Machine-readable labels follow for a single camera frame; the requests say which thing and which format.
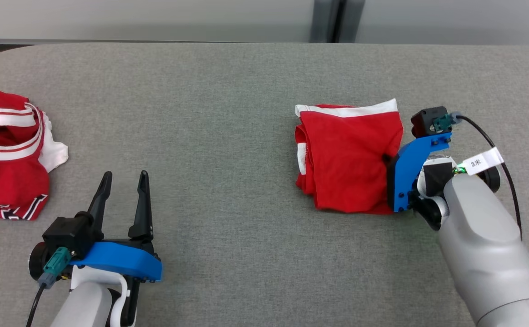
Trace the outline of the right gripper blue body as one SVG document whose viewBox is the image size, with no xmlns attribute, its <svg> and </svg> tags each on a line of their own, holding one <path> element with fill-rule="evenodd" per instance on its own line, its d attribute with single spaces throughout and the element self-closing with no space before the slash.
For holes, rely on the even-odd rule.
<svg viewBox="0 0 529 327">
<path fill-rule="evenodd" d="M 401 147 L 387 167 L 387 203 L 391 211 L 410 208 L 409 193 L 423 164 L 431 153 L 449 148 L 451 136 L 451 132 L 425 136 Z"/>
</svg>

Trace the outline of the left gripper blue body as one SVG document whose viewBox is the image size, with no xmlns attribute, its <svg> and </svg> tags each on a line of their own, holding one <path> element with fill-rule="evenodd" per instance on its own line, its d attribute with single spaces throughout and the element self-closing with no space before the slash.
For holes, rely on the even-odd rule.
<svg viewBox="0 0 529 327">
<path fill-rule="evenodd" d="M 87 266 L 146 281 L 161 281 L 161 262 L 145 250 L 113 242 L 96 242 L 83 259 L 70 265 Z"/>
</svg>

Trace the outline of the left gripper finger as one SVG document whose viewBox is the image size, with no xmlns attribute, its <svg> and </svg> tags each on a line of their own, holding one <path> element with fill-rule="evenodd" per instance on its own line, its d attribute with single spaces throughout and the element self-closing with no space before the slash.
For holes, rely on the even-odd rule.
<svg viewBox="0 0 529 327">
<path fill-rule="evenodd" d="M 146 170 L 142 170 L 138 186 L 138 202 L 134 223 L 128 230 L 128 237 L 134 240 L 152 241 L 154 239 L 154 228 L 151 209 L 150 177 Z"/>
<path fill-rule="evenodd" d="M 93 228 L 96 230 L 102 230 L 106 201 L 110 196 L 112 186 L 112 177 L 113 174 L 111 171 L 107 171 L 103 174 L 103 178 L 100 181 L 88 209 L 88 213 L 93 218 Z"/>
</svg>

